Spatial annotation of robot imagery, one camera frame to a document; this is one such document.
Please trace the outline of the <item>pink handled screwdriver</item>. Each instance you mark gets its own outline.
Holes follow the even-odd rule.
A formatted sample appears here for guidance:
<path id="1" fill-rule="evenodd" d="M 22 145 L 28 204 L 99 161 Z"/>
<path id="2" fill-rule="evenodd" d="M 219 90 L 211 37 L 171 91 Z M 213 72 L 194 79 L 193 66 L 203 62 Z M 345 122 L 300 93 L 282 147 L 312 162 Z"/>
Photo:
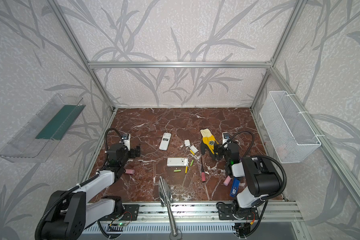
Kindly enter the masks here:
<path id="1" fill-rule="evenodd" d="M 202 158 L 200 158 L 200 165 L 201 165 L 201 177 L 202 177 L 202 182 L 205 183 L 206 182 L 206 173 L 204 170 L 204 165 L 203 165 L 203 160 Z"/>

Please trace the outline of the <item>red white remote control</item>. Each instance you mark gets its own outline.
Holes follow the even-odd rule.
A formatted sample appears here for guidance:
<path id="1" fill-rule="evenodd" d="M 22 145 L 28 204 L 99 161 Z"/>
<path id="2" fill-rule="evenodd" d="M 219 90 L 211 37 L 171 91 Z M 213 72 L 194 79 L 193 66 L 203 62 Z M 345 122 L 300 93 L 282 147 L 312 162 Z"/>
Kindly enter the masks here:
<path id="1" fill-rule="evenodd" d="M 170 139 L 171 139 L 172 134 L 171 133 L 164 133 L 160 146 L 159 146 L 159 150 L 161 151 L 167 151 L 168 147 L 169 147 L 169 143 L 170 143 Z"/>

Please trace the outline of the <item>white green-screen remote control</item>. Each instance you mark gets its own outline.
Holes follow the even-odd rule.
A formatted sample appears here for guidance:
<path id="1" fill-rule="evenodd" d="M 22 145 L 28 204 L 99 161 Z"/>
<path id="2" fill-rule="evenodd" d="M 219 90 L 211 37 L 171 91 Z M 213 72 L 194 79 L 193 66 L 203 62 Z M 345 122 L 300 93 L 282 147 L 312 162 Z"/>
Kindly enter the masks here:
<path id="1" fill-rule="evenodd" d="M 168 158 L 168 167 L 187 167 L 189 165 L 188 158 Z"/>

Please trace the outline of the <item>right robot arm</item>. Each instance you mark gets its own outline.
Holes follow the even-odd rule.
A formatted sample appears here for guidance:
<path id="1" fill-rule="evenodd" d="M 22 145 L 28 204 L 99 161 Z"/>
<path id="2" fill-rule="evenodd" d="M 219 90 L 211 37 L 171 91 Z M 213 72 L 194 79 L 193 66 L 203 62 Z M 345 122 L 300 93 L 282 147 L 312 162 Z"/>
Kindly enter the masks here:
<path id="1" fill-rule="evenodd" d="M 279 161 L 264 155 L 240 158 L 239 150 L 233 142 L 214 145 L 215 158 L 226 160 L 225 185 L 234 181 L 230 195 L 236 213 L 279 196 L 287 185 L 287 174 Z"/>

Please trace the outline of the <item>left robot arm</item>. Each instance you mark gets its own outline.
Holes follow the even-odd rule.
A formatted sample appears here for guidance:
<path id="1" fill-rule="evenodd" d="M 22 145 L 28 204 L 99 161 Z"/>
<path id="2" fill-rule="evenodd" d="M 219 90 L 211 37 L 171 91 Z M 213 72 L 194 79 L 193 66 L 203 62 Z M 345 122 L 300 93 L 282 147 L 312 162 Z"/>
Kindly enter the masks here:
<path id="1" fill-rule="evenodd" d="M 125 165 L 129 159 L 140 155 L 140 146 L 129 149 L 122 143 L 112 145 L 106 151 L 104 165 L 94 176 L 67 191 L 56 191 L 50 196 L 36 227 L 35 239 L 76 240 L 85 229 L 108 216 L 135 221 L 138 206 L 127 210 L 121 197 L 106 196 L 93 204 L 90 200 L 116 183 L 123 174 L 134 174 L 133 170 L 126 170 Z"/>

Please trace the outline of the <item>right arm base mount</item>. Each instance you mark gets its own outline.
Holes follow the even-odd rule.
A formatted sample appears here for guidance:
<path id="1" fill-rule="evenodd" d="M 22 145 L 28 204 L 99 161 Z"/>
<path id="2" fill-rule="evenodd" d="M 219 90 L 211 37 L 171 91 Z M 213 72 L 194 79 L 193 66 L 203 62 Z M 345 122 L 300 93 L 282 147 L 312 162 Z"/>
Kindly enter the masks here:
<path id="1" fill-rule="evenodd" d="M 256 221 L 260 218 L 257 208 L 240 208 L 237 204 L 217 202 L 219 220 Z"/>

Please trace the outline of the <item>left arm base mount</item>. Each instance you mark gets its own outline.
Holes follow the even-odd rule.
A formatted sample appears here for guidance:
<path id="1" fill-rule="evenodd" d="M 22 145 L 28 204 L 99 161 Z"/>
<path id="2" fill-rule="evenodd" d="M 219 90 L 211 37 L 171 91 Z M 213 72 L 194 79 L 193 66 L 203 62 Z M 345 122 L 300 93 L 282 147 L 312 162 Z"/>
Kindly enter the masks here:
<path id="1" fill-rule="evenodd" d="M 122 209 L 105 216 L 100 221 L 136 221 L 138 218 L 140 205 L 123 205 Z"/>

